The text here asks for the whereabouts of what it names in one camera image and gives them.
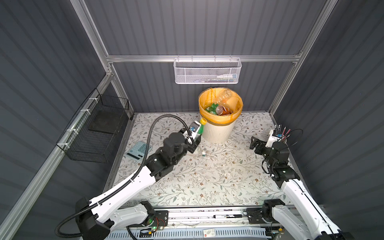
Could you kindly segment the green bottle yellow cap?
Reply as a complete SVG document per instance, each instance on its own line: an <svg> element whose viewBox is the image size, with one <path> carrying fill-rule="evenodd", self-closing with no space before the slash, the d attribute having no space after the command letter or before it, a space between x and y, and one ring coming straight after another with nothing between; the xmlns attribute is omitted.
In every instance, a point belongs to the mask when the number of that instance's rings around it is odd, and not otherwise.
<svg viewBox="0 0 384 240"><path fill-rule="evenodd" d="M205 127L205 125L207 124L207 119L205 119L205 118L201 118L201 119L199 120L199 123L200 123L200 127L199 127L199 130L197 131L197 133L198 133L199 135L202 135L203 132L204 132L204 127Z"/></svg>
<svg viewBox="0 0 384 240"><path fill-rule="evenodd" d="M205 110L212 115L217 115L216 109L218 106L219 104L212 103L210 106L206 107Z"/></svg>

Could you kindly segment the brown tea bottle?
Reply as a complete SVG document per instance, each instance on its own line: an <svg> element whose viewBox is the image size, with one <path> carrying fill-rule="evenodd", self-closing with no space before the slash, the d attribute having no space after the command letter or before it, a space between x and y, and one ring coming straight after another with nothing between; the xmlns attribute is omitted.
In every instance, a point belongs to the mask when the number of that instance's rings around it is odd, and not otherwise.
<svg viewBox="0 0 384 240"><path fill-rule="evenodd" d="M215 113L218 116L226 116L226 115L231 115L233 111L229 107L218 105L215 109Z"/></svg>

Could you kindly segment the square clear bottle green label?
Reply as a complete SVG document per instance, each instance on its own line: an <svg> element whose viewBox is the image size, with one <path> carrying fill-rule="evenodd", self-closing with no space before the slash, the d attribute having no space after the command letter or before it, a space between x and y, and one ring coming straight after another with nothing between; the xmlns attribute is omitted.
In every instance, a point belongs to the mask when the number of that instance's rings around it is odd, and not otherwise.
<svg viewBox="0 0 384 240"><path fill-rule="evenodd" d="M211 155L211 152L203 148L197 147L194 154L197 157L209 157Z"/></svg>

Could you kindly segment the tall clear ribbed bottle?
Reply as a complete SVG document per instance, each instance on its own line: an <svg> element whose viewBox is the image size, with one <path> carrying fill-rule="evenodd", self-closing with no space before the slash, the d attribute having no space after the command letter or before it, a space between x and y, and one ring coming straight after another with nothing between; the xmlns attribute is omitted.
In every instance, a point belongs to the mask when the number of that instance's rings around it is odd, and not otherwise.
<svg viewBox="0 0 384 240"><path fill-rule="evenodd" d="M219 105L224 105L230 100L232 97L232 91L229 89L223 90L217 97L216 103Z"/></svg>

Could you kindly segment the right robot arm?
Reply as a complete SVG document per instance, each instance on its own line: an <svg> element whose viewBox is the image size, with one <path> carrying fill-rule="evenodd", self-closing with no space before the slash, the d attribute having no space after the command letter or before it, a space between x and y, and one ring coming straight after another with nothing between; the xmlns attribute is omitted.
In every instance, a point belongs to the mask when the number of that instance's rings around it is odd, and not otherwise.
<svg viewBox="0 0 384 240"><path fill-rule="evenodd" d="M267 223L274 221L296 240L352 240L320 208L305 188L300 176L289 166L289 147L280 141L265 142L251 138L250 149L261 155L262 170L291 200L300 216L295 216L280 199L265 200L261 216Z"/></svg>

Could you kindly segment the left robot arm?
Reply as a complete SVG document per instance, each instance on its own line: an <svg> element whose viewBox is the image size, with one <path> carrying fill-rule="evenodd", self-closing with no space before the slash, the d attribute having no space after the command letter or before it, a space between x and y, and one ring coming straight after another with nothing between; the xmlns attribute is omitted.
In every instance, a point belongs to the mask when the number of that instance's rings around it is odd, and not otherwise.
<svg viewBox="0 0 384 240"><path fill-rule="evenodd" d="M172 132L164 139L163 146L149 155L155 125L164 118L176 119L183 128ZM194 153L201 142L206 123L202 118L187 125L180 117L172 114L156 118L150 127L139 168L105 193L91 200L80 199L76 203L76 212L57 225L55 235L63 239L104 240L111 232L121 227L151 225L156 211L148 201L125 209L121 208L122 205L172 172L187 153Z"/></svg>

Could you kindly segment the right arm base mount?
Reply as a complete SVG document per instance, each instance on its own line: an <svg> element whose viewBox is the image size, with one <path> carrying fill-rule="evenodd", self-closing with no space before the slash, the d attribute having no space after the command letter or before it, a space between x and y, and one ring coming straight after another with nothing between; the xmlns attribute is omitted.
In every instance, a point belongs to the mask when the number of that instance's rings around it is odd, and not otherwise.
<svg viewBox="0 0 384 240"><path fill-rule="evenodd" d="M249 224L271 224L276 222L272 217L272 212L264 207L247 208L245 212Z"/></svg>

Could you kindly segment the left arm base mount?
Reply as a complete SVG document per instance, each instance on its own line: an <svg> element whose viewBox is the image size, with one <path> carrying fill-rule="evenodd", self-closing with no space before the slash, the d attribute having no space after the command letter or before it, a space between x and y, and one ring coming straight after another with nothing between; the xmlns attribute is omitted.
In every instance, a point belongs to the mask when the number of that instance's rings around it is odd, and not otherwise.
<svg viewBox="0 0 384 240"><path fill-rule="evenodd" d="M143 223L131 225L131 227L166 227L169 220L169 211L155 211L150 214Z"/></svg>

